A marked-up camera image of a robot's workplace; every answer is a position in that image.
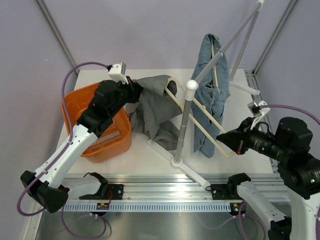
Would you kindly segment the grey pleated skirt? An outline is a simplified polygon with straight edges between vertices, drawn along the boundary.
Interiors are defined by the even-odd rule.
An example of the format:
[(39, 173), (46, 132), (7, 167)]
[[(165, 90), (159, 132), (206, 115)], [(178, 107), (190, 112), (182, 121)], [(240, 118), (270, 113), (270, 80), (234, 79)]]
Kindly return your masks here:
[(177, 94), (177, 84), (169, 75), (134, 79), (143, 87), (138, 102), (128, 103), (126, 113), (134, 133), (142, 133), (167, 151), (177, 149), (179, 130), (171, 119), (182, 114), (181, 108), (166, 92)]

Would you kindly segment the light blue denim skirt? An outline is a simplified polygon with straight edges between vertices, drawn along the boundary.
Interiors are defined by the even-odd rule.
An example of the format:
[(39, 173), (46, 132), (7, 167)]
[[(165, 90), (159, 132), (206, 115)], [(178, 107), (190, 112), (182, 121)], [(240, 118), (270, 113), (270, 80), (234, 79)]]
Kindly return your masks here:
[[(210, 33), (204, 36), (191, 79), (194, 80), (200, 74), (200, 72), (212, 59), (214, 54), (220, 51), (220, 48), (221, 44), (218, 37)], [(212, 67), (212, 69), (198, 85), (198, 89), (196, 90), (194, 97), (201, 105), (205, 106), (206, 110), (219, 124), (222, 124), (225, 102), (229, 96), (229, 66), (225, 55), (221, 54), (216, 65)], [(193, 117), (215, 140), (220, 134), (220, 129), (195, 103), (192, 103), (191, 109)], [(193, 135), (193, 151), (199, 151), (206, 158), (211, 158), (213, 157), (215, 150), (215, 145), (195, 125)]]

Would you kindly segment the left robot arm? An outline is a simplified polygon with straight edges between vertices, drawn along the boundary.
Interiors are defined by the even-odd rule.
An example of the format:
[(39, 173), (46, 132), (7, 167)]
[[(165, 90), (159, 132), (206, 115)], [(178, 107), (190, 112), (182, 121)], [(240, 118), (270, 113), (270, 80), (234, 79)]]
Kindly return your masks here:
[(76, 160), (113, 124), (113, 118), (125, 104), (138, 102), (143, 87), (103, 80), (98, 83), (87, 108), (81, 113), (63, 145), (35, 171), (20, 177), (24, 193), (49, 213), (60, 210), (71, 197), (103, 199), (108, 180), (93, 172), (67, 184), (66, 173)]

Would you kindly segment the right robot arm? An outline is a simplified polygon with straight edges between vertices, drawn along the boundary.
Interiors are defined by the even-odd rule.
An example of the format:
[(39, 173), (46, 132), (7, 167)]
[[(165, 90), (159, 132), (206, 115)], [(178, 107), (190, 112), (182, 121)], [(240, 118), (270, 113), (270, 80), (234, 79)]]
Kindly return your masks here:
[(237, 155), (253, 150), (277, 161), (277, 171), (289, 195), (291, 215), (275, 208), (245, 173), (232, 175), (227, 193), (241, 198), (263, 222), (270, 240), (318, 240), (320, 238), (320, 161), (310, 154), (313, 133), (295, 117), (284, 117), (275, 134), (259, 130), (248, 117), (217, 140)]

